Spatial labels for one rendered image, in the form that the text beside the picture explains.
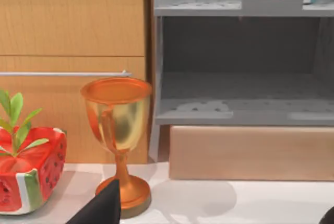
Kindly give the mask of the grey open shelf unit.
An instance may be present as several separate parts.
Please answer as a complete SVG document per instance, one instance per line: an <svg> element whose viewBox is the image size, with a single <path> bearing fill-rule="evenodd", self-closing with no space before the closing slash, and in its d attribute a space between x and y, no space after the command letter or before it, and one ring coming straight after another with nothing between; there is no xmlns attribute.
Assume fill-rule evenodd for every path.
<svg viewBox="0 0 334 224"><path fill-rule="evenodd" d="M159 125L334 126L334 0L154 0Z"/></svg>

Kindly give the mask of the pale wooden drawer front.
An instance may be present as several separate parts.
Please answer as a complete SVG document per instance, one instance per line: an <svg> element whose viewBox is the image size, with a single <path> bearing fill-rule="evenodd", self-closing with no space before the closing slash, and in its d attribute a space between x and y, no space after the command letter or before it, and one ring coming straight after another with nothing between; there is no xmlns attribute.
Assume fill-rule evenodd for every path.
<svg viewBox="0 0 334 224"><path fill-rule="evenodd" d="M170 177L334 181L333 127L172 126Z"/></svg>

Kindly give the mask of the wooden cupboard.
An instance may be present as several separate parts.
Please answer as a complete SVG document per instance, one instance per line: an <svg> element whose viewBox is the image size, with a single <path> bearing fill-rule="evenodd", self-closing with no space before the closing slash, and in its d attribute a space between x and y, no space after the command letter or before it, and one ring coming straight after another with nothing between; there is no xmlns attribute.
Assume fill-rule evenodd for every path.
<svg viewBox="0 0 334 224"><path fill-rule="evenodd" d="M151 0L0 0L0 89L21 92L22 117L68 134L66 161L111 163L80 88L102 73L149 71Z"/></svg>

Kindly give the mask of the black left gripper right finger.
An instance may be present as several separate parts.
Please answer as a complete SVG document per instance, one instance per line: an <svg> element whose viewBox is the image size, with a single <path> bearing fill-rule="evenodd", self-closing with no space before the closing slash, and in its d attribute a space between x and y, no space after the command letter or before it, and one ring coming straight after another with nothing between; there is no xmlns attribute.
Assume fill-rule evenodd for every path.
<svg viewBox="0 0 334 224"><path fill-rule="evenodd" d="M320 224L334 224L334 206L324 214L320 220Z"/></svg>

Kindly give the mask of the watermelon plant pot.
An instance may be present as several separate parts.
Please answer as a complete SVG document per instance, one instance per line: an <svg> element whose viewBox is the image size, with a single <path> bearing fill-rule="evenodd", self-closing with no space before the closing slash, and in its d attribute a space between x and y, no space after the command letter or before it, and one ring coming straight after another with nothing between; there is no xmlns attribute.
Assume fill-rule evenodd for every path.
<svg viewBox="0 0 334 224"><path fill-rule="evenodd" d="M31 112L21 124L22 93L0 90L0 215L31 213L51 196L63 171L67 134L56 127L32 127Z"/></svg>

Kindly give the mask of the wooden cupboard door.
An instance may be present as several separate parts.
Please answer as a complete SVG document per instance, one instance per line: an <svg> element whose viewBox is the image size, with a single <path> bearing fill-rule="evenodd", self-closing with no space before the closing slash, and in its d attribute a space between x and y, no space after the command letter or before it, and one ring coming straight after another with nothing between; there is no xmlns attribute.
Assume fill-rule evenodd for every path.
<svg viewBox="0 0 334 224"><path fill-rule="evenodd" d="M0 54L141 56L144 0L0 0Z"/></svg>

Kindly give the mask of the gold trophy cup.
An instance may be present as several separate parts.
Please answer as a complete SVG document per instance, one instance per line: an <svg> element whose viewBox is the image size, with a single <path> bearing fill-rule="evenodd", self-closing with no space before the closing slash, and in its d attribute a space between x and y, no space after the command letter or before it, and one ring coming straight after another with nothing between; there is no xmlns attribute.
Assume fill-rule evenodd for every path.
<svg viewBox="0 0 334 224"><path fill-rule="evenodd" d="M114 154L115 175L96 189L99 195L113 181L120 183L121 218L143 213L151 203L149 184L131 175L127 155L147 131L152 86L132 77L108 77L84 85L87 118L97 141Z"/></svg>

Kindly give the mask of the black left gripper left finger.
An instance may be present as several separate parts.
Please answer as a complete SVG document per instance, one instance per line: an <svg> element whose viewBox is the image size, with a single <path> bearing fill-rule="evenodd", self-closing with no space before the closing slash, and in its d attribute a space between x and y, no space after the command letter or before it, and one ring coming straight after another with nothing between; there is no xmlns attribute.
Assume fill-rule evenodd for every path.
<svg viewBox="0 0 334 224"><path fill-rule="evenodd" d="M120 224L119 180L112 181L65 224Z"/></svg>

